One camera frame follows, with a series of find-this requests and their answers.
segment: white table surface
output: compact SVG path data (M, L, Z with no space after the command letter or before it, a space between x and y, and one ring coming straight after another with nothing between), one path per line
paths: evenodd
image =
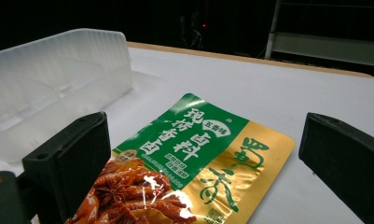
M374 78L129 48L132 90L104 111L111 146L139 131L185 93L291 136L290 158L248 223L362 223L298 158L308 112L374 136ZM0 169L21 171L0 162Z

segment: snack package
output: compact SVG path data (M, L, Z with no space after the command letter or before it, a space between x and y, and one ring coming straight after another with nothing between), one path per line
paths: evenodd
M294 145L186 94L113 149L67 223L245 223Z

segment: clear plastic tray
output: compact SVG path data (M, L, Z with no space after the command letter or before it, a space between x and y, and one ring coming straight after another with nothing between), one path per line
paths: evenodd
M0 51L0 160L21 160L131 85L120 32L78 29Z

